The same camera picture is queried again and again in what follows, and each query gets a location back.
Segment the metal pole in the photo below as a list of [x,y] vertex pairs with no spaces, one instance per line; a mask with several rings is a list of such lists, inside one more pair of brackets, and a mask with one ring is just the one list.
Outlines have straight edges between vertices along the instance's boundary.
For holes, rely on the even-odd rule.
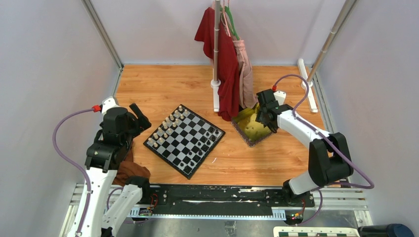
[[217,66],[218,66],[218,31],[220,26],[220,0],[215,0],[215,20],[214,20],[214,71],[212,79],[214,82],[218,81]]
[[333,25],[332,29],[330,30],[329,36],[326,39],[326,42],[324,43],[322,50],[320,51],[319,55],[317,55],[316,61],[313,63],[313,67],[310,71],[310,75],[308,75],[307,81],[310,82],[314,74],[316,73],[317,69],[319,68],[320,64],[322,64],[323,59],[326,56],[326,53],[332,44],[333,40],[335,39],[336,34],[340,30],[340,27],[345,22],[346,18],[352,11],[355,3],[358,0],[346,0],[343,4],[342,10],[340,10],[339,16],[337,16],[337,19],[335,21],[335,24]]
[[109,53],[111,54],[112,58],[114,59],[115,63],[120,68],[120,70],[122,70],[122,68],[124,67],[124,64],[122,63],[115,47],[113,46],[111,40],[109,39],[109,36],[106,33],[106,30],[103,27],[103,24],[100,21],[99,16],[97,15],[96,10],[94,9],[91,0],[82,0],[82,3],[84,7],[86,8],[88,14],[90,15],[94,25],[96,26],[96,29],[98,30],[100,36],[102,37],[106,47],[108,48]]

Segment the white wall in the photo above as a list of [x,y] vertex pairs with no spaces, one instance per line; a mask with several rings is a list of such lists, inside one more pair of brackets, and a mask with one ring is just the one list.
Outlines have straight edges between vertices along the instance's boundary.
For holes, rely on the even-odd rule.
[[[194,37],[211,0],[92,2],[124,63],[209,63]],[[343,2],[231,0],[230,7],[254,65],[296,64],[314,62]]]
[[[0,235],[57,236],[82,176],[52,131],[109,96],[118,69],[80,0],[1,1],[0,52]],[[83,164],[100,119],[64,124],[63,152]]]
[[375,181],[375,224],[419,235],[419,2],[359,1],[320,69],[335,125]]

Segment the robotic arm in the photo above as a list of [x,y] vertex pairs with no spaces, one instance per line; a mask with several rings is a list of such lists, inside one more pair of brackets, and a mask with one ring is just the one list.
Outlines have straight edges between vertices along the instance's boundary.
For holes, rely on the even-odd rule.
[[284,93],[274,92],[272,89],[257,93],[260,109],[256,121],[269,127],[276,133],[283,129],[297,138],[309,149],[308,170],[283,184],[283,195],[287,203],[294,203],[318,187],[323,187],[353,174],[353,168],[346,163],[322,139],[319,133],[326,136],[332,143],[350,159],[346,138],[341,133],[330,134],[305,119],[297,113],[295,115],[310,124],[315,131],[294,117],[293,108],[283,104]]
[[102,127],[93,144],[87,150],[86,172],[90,178],[91,191],[84,186],[79,209],[67,236],[110,237],[115,236],[131,208],[143,197],[148,198],[150,183],[143,177],[132,176],[121,195],[103,215],[109,189],[118,168],[131,149],[133,139],[151,123],[136,104],[129,106],[135,113],[120,107],[114,97],[102,102]]

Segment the red shirt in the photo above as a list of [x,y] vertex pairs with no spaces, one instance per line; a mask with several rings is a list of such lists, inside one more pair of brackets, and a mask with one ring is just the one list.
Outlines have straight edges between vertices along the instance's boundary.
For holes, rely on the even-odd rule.
[[[204,42],[204,53],[210,59],[214,59],[214,18],[215,11],[209,7],[205,10],[195,35],[196,41]],[[225,121],[231,121],[231,117],[239,113],[239,62],[233,40],[226,34],[221,22],[219,29],[217,76],[221,85],[218,88],[220,96],[218,116]]]

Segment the wooden tabletop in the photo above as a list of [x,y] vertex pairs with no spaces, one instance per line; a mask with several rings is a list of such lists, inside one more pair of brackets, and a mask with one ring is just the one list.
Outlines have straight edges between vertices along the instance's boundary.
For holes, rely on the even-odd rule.
[[[279,77],[291,73],[299,74],[298,67],[253,67],[254,92],[272,88]],[[117,92],[118,102],[124,107],[136,103],[152,124],[135,139],[133,148],[134,161],[150,170],[151,183],[281,186],[284,181],[307,170],[308,150],[285,131],[278,130],[277,134],[249,148],[231,123],[213,112],[211,78],[210,66],[124,67]],[[300,84],[300,79],[295,77],[278,84],[278,90],[287,93],[285,102],[291,106],[304,95]],[[184,104],[226,132],[191,180],[142,144],[179,104]],[[320,114],[311,113],[308,102],[303,102],[297,111],[323,128]]]

